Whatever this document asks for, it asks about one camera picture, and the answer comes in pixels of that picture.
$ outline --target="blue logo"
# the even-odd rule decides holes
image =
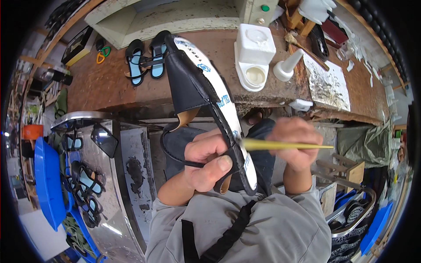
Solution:
[[[223,106],[225,106],[226,104],[228,104],[230,102],[228,95],[224,95],[221,98],[221,102],[217,102],[216,104],[222,108]]]
[[[195,48],[195,46],[192,43],[189,43],[189,42],[185,42],[185,41],[182,41],[182,40],[175,40],[174,42],[176,44],[183,45],[186,48]]]
[[[245,161],[244,161],[244,171],[247,172],[247,168],[248,168],[248,164],[250,163],[250,158],[246,157]]]
[[[211,71],[211,69],[208,66],[206,66],[205,64],[199,64],[199,65],[197,65],[197,67],[203,69],[203,71],[206,71],[206,72]]]

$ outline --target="dark pants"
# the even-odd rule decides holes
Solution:
[[[272,131],[275,126],[275,121],[271,119],[263,119],[255,124],[248,131],[248,138],[256,138],[264,140],[266,136]],[[176,131],[168,133],[164,137],[165,148],[175,157],[184,160],[184,149],[186,145],[193,141],[196,135],[205,133],[205,130],[181,127]],[[253,160],[254,167],[260,172],[261,177],[258,180],[258,192],[268,193],[268,189],[272,180],[273,165],[275,164],[275,156],[272,156],[269,151],[251,151],[251,159]],[[167,165],[165,168],[166,179],[169,180],[177,173],[184,170],[184,165],[171,158],[166,158]],[[230,191],[243,190],[241,181],[231,179],[229,186]]]

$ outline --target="workbench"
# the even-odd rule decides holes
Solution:
[[[296,74],[289,82],[281,82],[272,71],[273,66],[285,60],[290,52],[284,41],[284,29],[270,26],[277,53],[270,64],[265,88],[256,93],[248,92],[240,85],[234,65],[234,42],[237,30],[202,30],[180,33],[179,35],[192,41],[211,60],[225,78],[237,107],[251,108],[280,107],[299,98],[311,101],[310,89],[303,62],[296,67]],[[355,65],[350,72],[346,71],[348,62],[339,61],[336,50],[330,49],[329,60],[342,67],[349,92],[351,111],[345,112],[327,105],[315,105],[313,112],[320,118],[337,118],[355,120],[381,125],[389,118],[386,95],[383,85],[374,78],[370,86],[370,74],[362,62],[352,58]],[[73,82],[68,88],[68,112],[74,111],[108,111],[118,112],[140,107],[157,107],[172,104],[171,91],[166,74],[152,79],[149,74],[138,87],[133,87],[124,76],[128,72],[125,64],[125,48],[111,53],[101,64],[96,63],[97,52],[92,50],[81,58],[70,71]]]

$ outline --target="white nozzle bottle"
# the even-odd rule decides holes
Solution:
[[[300,48],[285,61],[279,61],[276,63],[276,65],[273,67],[273,73],[275,74],[275,77],[280,81],[289,81],[292,75],[294,75],[295,65],[300,61],[303,55],[304,50]]]

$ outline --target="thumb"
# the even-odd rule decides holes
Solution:
[[[217,180],[221,179],[232,167],[232,159],[228,155],[222,155],[218,158],[213,159],[212,161],[205,164],[201,169],[195,171],[197,175],[200,175],[201,178],[206,178],[208,182],[215,183]]]

